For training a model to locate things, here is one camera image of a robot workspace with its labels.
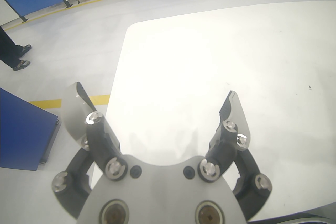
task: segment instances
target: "white tabletop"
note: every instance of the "white tabletop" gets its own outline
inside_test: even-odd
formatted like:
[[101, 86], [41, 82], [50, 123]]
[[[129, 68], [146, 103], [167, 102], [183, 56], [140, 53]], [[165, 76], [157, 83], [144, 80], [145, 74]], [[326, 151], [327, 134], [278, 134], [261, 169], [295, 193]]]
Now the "white tabletop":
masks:
[[158, 165], [205, 155], [234, 90], [273, 184], [254, 219], [335, 201], [335, 11], [336, 2], [272, 3], [130, 26], [106, 115], [121, 151]]

